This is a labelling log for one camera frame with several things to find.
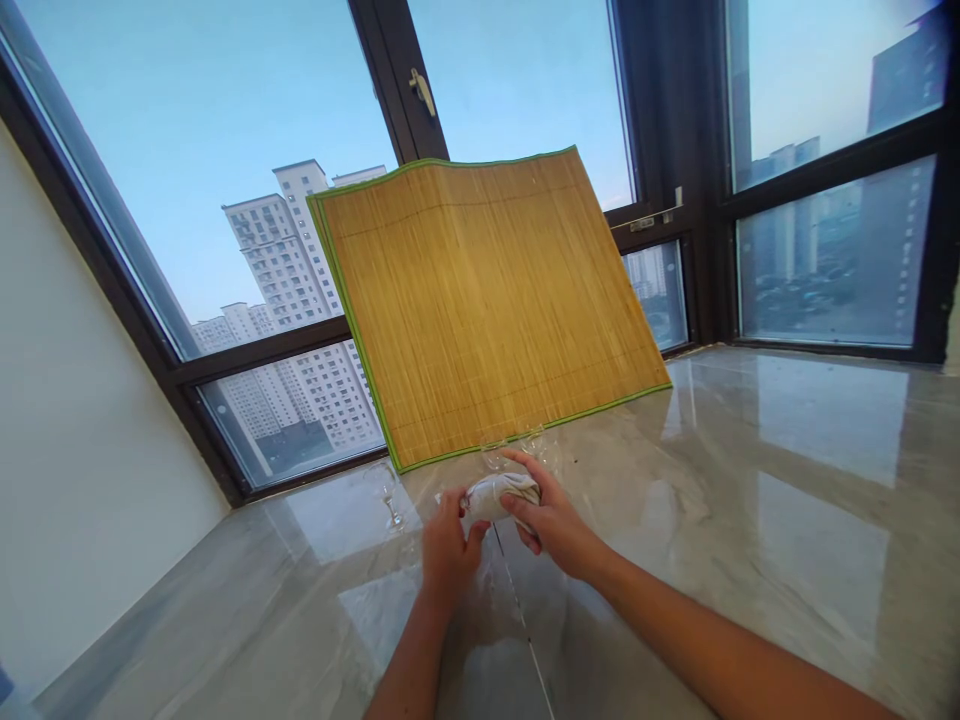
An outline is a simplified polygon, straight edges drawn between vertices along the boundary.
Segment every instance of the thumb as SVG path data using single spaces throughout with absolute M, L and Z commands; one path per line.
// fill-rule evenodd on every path
M 467 537 L 467 557 L 477 564 L 480 563 L 480 546 L 483 544 L 483 538 L 490 529 L 490 523 L 486 520 L 477 520 L 470 528 L 470 535 Z
M 537 511 L 540 509 L 539 507 L 509 493 L 504 493 L 500 496 L 500 504 L 503 505 L 504 510 L 517 518 L 517 520 L 525 522 L 536 530 Z

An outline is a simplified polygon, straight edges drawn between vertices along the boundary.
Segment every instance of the high-rise building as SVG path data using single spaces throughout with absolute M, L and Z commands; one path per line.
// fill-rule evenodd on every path
M 912 24 L 912 35 L 873 59 L 868 132 L 943 103 L 950 53 L 946 10 L 938 5 Z M 913 341 L 935 165 L 932 157 L 922 158 L 863 180 L 857 298 L 868 336 Z
M 623 257 L 627 277 L 640 300 L 667 294 L 667 279 L 663 268 L 663 252 L 657 248 L 630 253 Z
M 353 173 L 343 176 L 344 184 L 384 172 L 380 166 Z M 194 326 L 207 352 L 343 313 L 306 204 L 308 195 L 329 189 L 326 174 L 315 160 L 275 168 L 273 173 L 283 195 L 222 207 L 265 305 L 227 306 L 222 317 Z M 300 447 L 304 436 L 318 433 L 329 441 L 331 452 L 341 455 L 382 442 L 352 340 L 273 363 L 261 378 L 257 373 L 265 369 L 220 384 L 242 431 L 268 458 L 278 443 L 289 445 L 292 439 Z M 272 388 L 282 388 L 283 402 L 270 392 Z M 271 415 L 275 422 L 269 420 Z M 312 442 L 317 444 L 316 437 Z
M 820 157 L 820 138 L 786 145 L 753 161 L 755 182 L 781 175 Z M 817 195 L 773 208 L 741 223 L 741 277 L 793 280 L 817 271 L 818 225 L 822 215 Z M 746 259 L 752 255 L 753 262 Z

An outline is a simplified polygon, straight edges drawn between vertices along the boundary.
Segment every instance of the green mat border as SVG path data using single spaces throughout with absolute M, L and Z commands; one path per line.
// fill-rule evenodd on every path
M 494 162 L 479 162 L 479 163 L 458 163 L 452 162 L 450 160 L 441 160 L 439 158 L 424 158 L 422 160 L 415 160 L 413 162 L 407 163 L 406 165 L 401 165 L 396 170 L 388 172 L 386 175 L 381 175 L 380 177 L 373 178 L 372 180 L 367 180 L 366 182 L 356 183 L 355 185 L 348 185 L 342 188 L 331 188 L 329 190 L 324 190 L 320 193 L 315 193 L 313 195 L 308 195 L 307 205 L 310 208 L 310 214 L 313 217 L 313 223 L 317 228 L 319 234 L 320 247 L 323 249 L 323 254 L 327 259 L 327 264 L 330 266 L 330 271 L 333 274 L 333 283 L 337 288 L 337 293 L 340 296 L 340 302 L 343 305 L 343 314 L 347 318 L 347 324 L 350 327 L 350 332 L 353 335 L 353 343 L 357 348 L 357 354 L 360 355 L 360 363 L 363 365 L 363 369 L 367 375 L 367 384 L 370 387 L 370 395 L 373 398 L 374 409 L 377 412 L 377 418 L 380 421 L 380 429 L 383 432 L 383 437 L 387 443 L 387 451 L 390 453 L 390 459 L 393 461 L 393 466 L 396 468 L 399 474 L 404 474 L 410 472 L 411 470 L 416 470 L 417 468 L 423 467 L 424 465 L 429 465 L 430 463 L 439 462 L 441 460 L 446 460 L 448 458 L 457 457 L 458 455 L 466 455 L 470 452 L 476 452 L 480 450 L 480 445 L 474 445 L 471 447 L 466 447 L 461 450 L 454 450 L 453 452 L 448 452 L 443 455 L 437 455 L 436 457 L 427 458 L 426 460 L 421 460 L 419 462 L 413 463 L 412 465 L 402 466 L 400 464 L 400 457 L 397 454 L 397 449 L 393 443 L 393 436 L 390 434 L 390 426 L 387 424 L 387 418 L 383 411 L 383 401 L 380 399 L 380 392 L 377 389 L 376 379 L 374 378 L 374 373 L 370 365 L 370 361 L 367 358 L 366 347 L 363 343 L 363 338 L 360 335 L 360 328 L 357 325 L 356 316 L 353 314 L 353 303 L 350 302 L 350 292 L 347 288 L 346 280 L 343 276 L 343 269 L 340 266 L 340 258 L 337 255 L 336 249 L 334 248 L 331 238 L 333 234 L 330 232 L 330 225 L 327 223 L 327 213 L 323 207 L 323 203 L 326 200 L 329 200 L 334 197 L 339 197 L 341 195 L 346 195 L 347 193 L 357 192 L 359 190 L 365 190 L 373 185 L 378 185 L 380 183 L 387 182 L 388 180 L 393 180 L 394 178 L 402 175 L 408 170 L 414 168 L 426 167 L 428 165 L 438 165 L 440 167 L 450 167 L 450 168 L 477 168 L 477 167 L 490 167 L 494 165 L 513 165 L 515 163 L 526 162 L 528 160 L 535 160 L 537 158 L 543 157 L 552 157 L 554 155 L 563 155 L 568 152 L 576 152 L 577 146 L 571 145 L 568 148 L 563 150 L 556 150 L 549 153 L 538 153 L 536 155 L 530 155 L 528 157 L 517 158 L 516 160 L 497 160 Z M 552 428 L 557 425 L 562 425 L 563 423 L 570 422 L 572 420 L 578 420 L 582 417 L 588 415 L 593 415 L 594 413 L 601 412 L 603 410 L 608 410 L 617 405 L 622 405 L 623 403 L 630 402 L 631 400 L 636 400 L 637 398 L 643 397 L 644 395 L 650 395 L 651 393 L 659 392 L 660 390 L 666 390 L 667 388 L 673 387 L 672 382 L 666 382 L 662 385 L 656 385 L 646 390 L 641 390 L 640 392 L 633 393 L 632 395 L 627 395 L 618 400 L 613 400 L 603 405 L 598 405 L 597 407 L 590 408 L 589 410 L 584 410 L 583 412 L 575 413 L 568 417 L 560 418 L 559 420 L 553 420 L 549 423 L 544 423 L 544 428 Z M 508 438 L 504 438 L 505 442 L 513 442 L 523 435 L 523 433 L 518 433 L 517 435 L 512 435 Z

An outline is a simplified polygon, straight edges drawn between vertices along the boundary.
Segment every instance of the white cloth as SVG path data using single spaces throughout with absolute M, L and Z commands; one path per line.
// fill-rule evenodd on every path
M 460 506 L 466 512 L 464 519 L 472 525 L 477 520 L 497 522 L 512 517 L 500 504 L 500 498 L 504 493 L 516 495 L 521 500 L 534 505 L 540 504 L 540 486 L 529 475 L 520 473 L 488 475 L 467 490 L 467 494 L 460 501 Z M 533 529 L 526 523 L 519 520 L 517 523 L 533 533 Z

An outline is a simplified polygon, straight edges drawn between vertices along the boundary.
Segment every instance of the blue sky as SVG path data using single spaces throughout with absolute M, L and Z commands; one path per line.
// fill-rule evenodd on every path
M 751 3 L 753 152 L 863 136 L 872 57 L 932 0 Z M 397 162 L 346 0 L 19 0 L 192 321 L 262 302 L 220 210 Z M 453 160 L 577 144 L 605 209 L 631 201 L 606 3 L 409 0 Z

